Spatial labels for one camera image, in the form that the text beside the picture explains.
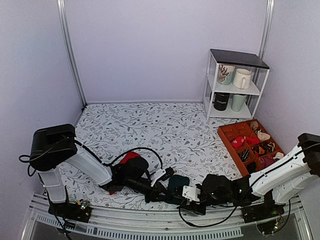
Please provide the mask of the dark green reindeer sock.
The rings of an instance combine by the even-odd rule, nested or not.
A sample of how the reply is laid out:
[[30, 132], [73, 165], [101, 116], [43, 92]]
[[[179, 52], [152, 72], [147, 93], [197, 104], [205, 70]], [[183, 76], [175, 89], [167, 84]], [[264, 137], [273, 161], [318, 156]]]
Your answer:
[[165, 202], [173, 205], [180, 205], [185, 199], [183, 197], [183, 187], [189, 186], [190, 179], [182, 175], [173, 175], [168, 182], [167, 191], [171, 194], [172, 198]]

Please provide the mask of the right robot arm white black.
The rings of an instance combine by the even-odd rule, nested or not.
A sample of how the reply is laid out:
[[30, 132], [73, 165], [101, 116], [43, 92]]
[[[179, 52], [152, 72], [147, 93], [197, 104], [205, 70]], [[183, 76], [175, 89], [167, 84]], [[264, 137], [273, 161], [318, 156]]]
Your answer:
[[262, 218], [269, 218], [319, 176], [320, 137], [303, 133], [288, 154], [260, 171], [236, 180], [208, 174], [196, 187], [184, 186], [180, 209], [204, 216], [208, 206], [245, 207], [269, 197], [258, 208]]

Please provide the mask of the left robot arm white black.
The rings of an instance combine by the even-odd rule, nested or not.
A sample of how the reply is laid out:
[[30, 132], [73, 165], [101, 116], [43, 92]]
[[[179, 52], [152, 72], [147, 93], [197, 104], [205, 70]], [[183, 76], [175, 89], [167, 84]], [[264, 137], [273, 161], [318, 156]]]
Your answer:
[[143, 194], [146, 203], [171, 200], [173, 196], [162, 182], [174, 174], [173, 169], [161, 167], [150, 173], [149, 163], [137, 150], [130, 149], [112, 162], [104, 163], [76, 139], [73, 125], [63, 124], [35, 131], [29, 165], [40, 175], [50, 201], [63, 217], [70, 217], [75, 211], [67, 200], [68, 192], [58, 170], [58, 165], [64, 162], [82, 171], [110, 194], [130, 188]]

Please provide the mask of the floral patterned table mat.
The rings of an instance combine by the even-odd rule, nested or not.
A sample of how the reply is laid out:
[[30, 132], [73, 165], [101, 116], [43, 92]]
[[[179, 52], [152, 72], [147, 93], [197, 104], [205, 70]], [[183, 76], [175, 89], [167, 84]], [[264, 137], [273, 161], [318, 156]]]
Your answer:
[[206, 118], [201, 103], [91, 104], [75, 134], [104, 163], [137, 148], [150, 172], [171, 167], [194, 186], [208, 174], [241, 177], [218, 135], [220, 126], [240, 122], [244, 120]]

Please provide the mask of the red snowflake rolled sock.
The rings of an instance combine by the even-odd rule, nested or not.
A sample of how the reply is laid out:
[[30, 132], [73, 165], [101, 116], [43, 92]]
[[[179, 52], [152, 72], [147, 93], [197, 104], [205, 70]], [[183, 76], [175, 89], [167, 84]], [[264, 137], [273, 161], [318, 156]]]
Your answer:
[[246, 142], [246, 136], [237, 136], [230, 143], [234, 149], [239, 149], [245, 144], [245, 142]]

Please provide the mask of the orange compartment organizer tray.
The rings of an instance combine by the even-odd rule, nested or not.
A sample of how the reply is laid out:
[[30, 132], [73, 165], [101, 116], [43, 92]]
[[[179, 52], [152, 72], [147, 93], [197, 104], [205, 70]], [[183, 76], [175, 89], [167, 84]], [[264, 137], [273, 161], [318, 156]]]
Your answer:
[[[253, 121], [257, 121], [270, 135], [269, 140], [260, 141], [258, 139], [250, 128], [250, 123]], [[257, 119], [220, 126], [218, 135], [243, 177], [269, 167], [285, 155], [271, 134]], [[231, 141], [239, 136], [246, 136], [246, 140], [242, 147], [235, 149]]]

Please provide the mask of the beige rolled sock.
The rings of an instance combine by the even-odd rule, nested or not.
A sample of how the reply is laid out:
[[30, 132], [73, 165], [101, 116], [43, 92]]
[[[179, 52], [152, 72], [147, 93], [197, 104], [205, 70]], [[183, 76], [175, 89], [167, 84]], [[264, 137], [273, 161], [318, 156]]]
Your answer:
[[249, 124], [249, 127], [254, 131], [255, 135], [261, 142], [269, 140], [271, 138], [271, 136], [264, 131], [264, 129], [259, 125], [257, 121], [252, 121]]

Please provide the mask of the black mug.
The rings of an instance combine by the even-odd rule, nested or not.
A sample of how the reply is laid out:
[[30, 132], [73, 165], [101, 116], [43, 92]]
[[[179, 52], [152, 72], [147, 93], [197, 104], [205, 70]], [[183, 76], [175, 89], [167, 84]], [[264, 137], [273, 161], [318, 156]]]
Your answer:
[[225, 92], [217, 92], [215, 94], [213, 107], [218, 111], [225, 111], [227, 109], [230, 94]]

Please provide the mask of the pale green cup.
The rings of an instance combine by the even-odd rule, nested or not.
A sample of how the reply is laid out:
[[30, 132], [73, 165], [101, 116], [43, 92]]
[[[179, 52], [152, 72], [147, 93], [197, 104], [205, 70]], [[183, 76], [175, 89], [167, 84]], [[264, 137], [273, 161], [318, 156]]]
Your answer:
[[231, 109], [234, 112], [240, 112], [246, 99], [246, 94], [234, 94], [232, 97]]

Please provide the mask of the white ribbed mug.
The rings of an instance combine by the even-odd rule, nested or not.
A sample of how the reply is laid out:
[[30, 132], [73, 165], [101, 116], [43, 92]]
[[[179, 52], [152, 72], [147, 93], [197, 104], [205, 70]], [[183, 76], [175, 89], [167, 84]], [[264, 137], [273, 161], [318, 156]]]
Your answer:
[[251, 78], [251, 71], [244, 68], [237, 68], [232, 84], [241, 90], [248, 89], [250, 87]]

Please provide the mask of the front aluminium rail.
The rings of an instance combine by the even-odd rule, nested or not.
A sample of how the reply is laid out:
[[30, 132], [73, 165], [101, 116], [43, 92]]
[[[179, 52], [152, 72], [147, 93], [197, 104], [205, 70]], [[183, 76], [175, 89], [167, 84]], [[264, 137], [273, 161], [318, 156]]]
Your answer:
[[93, 206], [88, 223], [74, 221], [68, 228], [73, 240], [314, 240], [299, 197], [284, 207], [286, 221], [279, 232], [263, 235], [257, 224], [273, 217], [245, 223], [242, 211], [211, 207], [205, 216], [154, 210]]

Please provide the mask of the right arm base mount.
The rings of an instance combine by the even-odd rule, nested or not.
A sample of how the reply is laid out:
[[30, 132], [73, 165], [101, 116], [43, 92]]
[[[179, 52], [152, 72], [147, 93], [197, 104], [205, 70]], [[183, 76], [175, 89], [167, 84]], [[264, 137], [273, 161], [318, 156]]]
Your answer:
[[263, 197], [263, 203], [246, 206], [241, 209], [245, 223], [251, 223], [269, 218], [274, 218], [271, 222], [259, 223], [256, 225], [258, 231], [263, 235], [272, 235], [278, 232], [286, 220], [283, 218], [284, 205], [277, 205], [273, 199], [273, 191], [270, 190]]

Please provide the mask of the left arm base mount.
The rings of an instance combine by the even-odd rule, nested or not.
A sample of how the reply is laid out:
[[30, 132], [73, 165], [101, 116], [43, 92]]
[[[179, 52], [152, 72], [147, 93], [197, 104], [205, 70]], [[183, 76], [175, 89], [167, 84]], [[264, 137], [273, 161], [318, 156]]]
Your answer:
[[77, 202], [70, 202], [68, 192], [65, 189], [65, 200], [59, 203], [52, 201], [49, 192], [47, 193], [49, 209], [48, 213], [64, 220], [73, 220], [82, 223], [88, 223], [91, 217], [92, 208], [88, 200], [80, 199]]

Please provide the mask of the left aluminium frame post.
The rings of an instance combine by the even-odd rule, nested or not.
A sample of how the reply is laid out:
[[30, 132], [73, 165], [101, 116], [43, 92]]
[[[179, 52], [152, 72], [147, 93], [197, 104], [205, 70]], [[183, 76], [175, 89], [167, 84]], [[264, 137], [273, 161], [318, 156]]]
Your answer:
[[76, 58], [73, 51], [68, 19], [67, 19], [65, 0], [57, 0], [56, 3], [57, 3], [57, 11], [59, 16], [62, 36], [63, 36], [65, 48], [66, 48], [68, 62], [71, 69], [71, 74], [73, 77], [75, 88], [79, 96], [82, 108], [85, 108], [87, 106], [87, 100], [85, 97], [84, 89], [81, 83], [81, 79], [80, 79], [80, 75], [79, 75], [79, 71], [76, 63]]

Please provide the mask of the right aluminium frame post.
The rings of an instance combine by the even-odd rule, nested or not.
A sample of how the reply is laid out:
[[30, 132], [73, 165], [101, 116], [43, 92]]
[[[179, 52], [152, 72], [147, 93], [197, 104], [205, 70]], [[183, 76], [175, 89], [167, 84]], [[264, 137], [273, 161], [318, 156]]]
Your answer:
[[258, 51], [258, 56], [263, 59], [265, 56], [265, 52], [267, 49], [269, 34], [272, 26], [272, 20], [273, 20], [273, 13], [274, 13], [274, 7], [275, 7], [275, 0], [267, 0], [266, 1], [266, 10], [265, 10], [265, 16], [264, 16], [264, 23], [262, 28], [262, 36]]

